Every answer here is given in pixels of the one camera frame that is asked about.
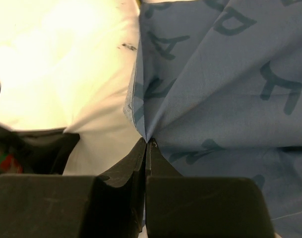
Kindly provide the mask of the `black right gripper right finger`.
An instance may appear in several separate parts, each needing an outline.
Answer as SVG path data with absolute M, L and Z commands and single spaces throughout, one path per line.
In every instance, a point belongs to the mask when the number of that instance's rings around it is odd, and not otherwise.
M 155 141 L 146 152 L 145 221 L 150 238 L 273 238 L 265 200 L 248 178 L 184 177 Z

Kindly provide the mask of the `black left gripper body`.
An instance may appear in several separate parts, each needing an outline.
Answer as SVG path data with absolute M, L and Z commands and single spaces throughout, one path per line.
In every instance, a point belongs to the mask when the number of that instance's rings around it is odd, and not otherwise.
M 64 128 L 13 131 L 0 125 L 0 143 L 14 155 L 26 174 L 63 174 L 79 140 L 79 134 L 64 132 Z

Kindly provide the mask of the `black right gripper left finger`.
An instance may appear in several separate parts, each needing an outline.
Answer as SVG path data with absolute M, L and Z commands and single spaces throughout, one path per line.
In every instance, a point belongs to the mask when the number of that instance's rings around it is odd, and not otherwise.
M 0 238 L 136 238 L 146 142 L 98 176 L 0 176 Z

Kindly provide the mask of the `white pillow yellow underside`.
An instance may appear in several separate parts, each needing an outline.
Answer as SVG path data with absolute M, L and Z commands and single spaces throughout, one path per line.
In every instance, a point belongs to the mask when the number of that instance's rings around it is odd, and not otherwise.
M 123 113 L 135 0 L 0 0 L 0 124 L 77 133 L 65 175 L 98 175 L 140 138 Z

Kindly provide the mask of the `blue printed pillowcase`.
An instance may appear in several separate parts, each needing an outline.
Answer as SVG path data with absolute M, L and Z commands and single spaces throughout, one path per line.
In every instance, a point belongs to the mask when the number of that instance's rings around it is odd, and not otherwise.
M 124 112 L 185 176 L 248 177 L 302 238 L 302 0 L 142 2 Z

